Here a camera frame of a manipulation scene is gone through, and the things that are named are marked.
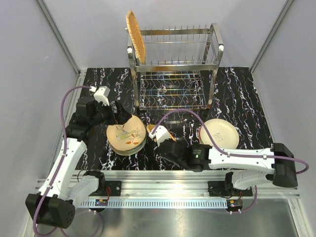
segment white wall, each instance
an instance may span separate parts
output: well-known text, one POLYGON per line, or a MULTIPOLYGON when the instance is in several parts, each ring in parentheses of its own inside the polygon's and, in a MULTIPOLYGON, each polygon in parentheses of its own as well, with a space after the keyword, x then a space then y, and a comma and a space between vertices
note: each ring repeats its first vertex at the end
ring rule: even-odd
POLYGON ((34 0, 1 0, 0 235, 21 237, 25 206, 50 168, 63 94, 75 73, 34 0))
POLYGON ((80 68, 128 67, 125 16, 141 29, 217 22, 224 41, 221 66, 250 67, 285 0, 45 0, 80 68))
POLYGON ((311 169, 299 175, 299 190, 316 235, 316 1, 297 0, 255 70, 275 140, 311 169))

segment wire rack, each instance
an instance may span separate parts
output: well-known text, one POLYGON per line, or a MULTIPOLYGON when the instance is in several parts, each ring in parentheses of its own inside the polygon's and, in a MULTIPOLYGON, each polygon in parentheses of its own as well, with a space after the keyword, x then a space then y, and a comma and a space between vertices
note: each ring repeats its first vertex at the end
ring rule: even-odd
POLYGON ((209 28, 145 29, 141 33, 146 47, 145 64, 137 59, 130 37, 127 45, 135 106, 141 110, 209 109, 224 51, 217 24, 209 28), (201 70, 213 70, 207 102, 201 70))
POLYGON ((194 71, 141 73, 140 109, 205 109, 200 78, 194 71))

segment white plate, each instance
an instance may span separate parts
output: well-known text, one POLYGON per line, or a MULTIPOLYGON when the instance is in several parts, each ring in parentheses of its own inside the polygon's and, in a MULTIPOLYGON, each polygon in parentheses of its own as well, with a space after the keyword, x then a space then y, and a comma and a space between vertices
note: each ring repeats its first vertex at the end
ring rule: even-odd
MULTIPOLYGON (((236 149, 239 143, 239 135, 237 130, 229 122, 214 118, 205 122, 207 130, 210 132, 215 143, 220 148, 236 149)), ((202 144, 208 144, 213 146, 209 139, 205 129, 201 126, 199 130, 199 140, 202 144)))

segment stack of plates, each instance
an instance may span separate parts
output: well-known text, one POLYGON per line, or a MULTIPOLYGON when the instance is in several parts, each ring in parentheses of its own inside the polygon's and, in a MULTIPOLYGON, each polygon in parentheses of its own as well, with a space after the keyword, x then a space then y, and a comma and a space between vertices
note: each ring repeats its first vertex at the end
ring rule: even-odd
MULTIPOLYGON (((206 121, 205 126, 214 139, 214 142, 220 148, 236 149, 239 143, 239 135, 236 128, 229 122, 214 118, 206 121)), ((203 126, 200 128, 198 136, 202 144, 213 146, 213 143, 211 142, 211 139, 209 139, 203 126)))
POLYGON ((133 115, 124 125, 108 126, 107 137, 115 153, 130 156, 144 147, 146 129, 143 122, 133 115))

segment black cable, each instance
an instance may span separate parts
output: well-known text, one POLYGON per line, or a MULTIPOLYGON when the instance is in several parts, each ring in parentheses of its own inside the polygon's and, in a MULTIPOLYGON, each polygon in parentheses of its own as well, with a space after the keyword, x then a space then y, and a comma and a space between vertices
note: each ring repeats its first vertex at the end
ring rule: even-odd
POLYGON ((219 197, 221 197, 221 198, 225 198, 225 199, 230 199, 230 198, 232 198, 233 196, 232 195, 230 195, 229 197, 224 197, 224 196, 222 196, 222 195, 220 195, 219 193, 217 193, 217 192, 214 192, 213 190, 209 190, 210 192, 212 192, 212 193, 214 193, 214 194, 216 194, 217 196, 219 196, 219 197))
POLYGON ((79 173, 77 174, 77 180, 78 180, 78 182, 79 182, 79 175, 80 175, 80 173, 81 173, 82 171, 87 171, 87 170, 86 170, 86 169, 82 169, 81 171, 79 171, 79 173))

